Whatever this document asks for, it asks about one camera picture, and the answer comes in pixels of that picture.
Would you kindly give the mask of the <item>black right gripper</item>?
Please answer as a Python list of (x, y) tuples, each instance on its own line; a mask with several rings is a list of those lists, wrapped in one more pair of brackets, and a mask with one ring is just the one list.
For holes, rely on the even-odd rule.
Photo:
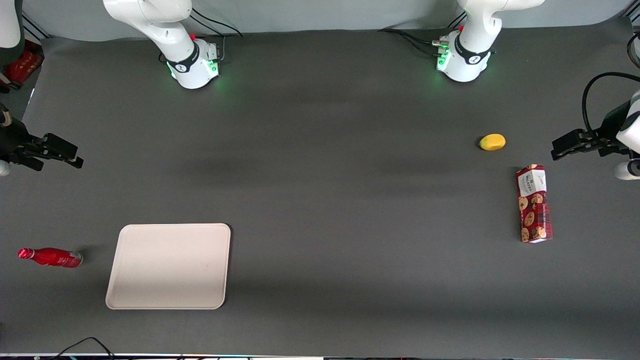
[(16, 164), (41, 171), (41, 159), (57, 160), (76, 169), (82, 169), (84, 159), (77, 156), (78, 147), (65, 139), (46, 133), (42, 137), (29, 133), (22, 121), (3, 117), (0, 128), (0, 159), (4, 169)]

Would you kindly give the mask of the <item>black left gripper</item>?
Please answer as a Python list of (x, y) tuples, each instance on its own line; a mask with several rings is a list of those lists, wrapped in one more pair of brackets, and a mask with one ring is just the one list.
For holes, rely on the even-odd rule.
[(574, 129), (564, 135), (564, 140), (551, 142), (551, 159), (559, 161), (568, 155), (598, 150), (600, 157), (612, 154), (634, 155), (634, 101), (629, 100), (610, 111), (596, 129), (599, 139), (583, 129)]

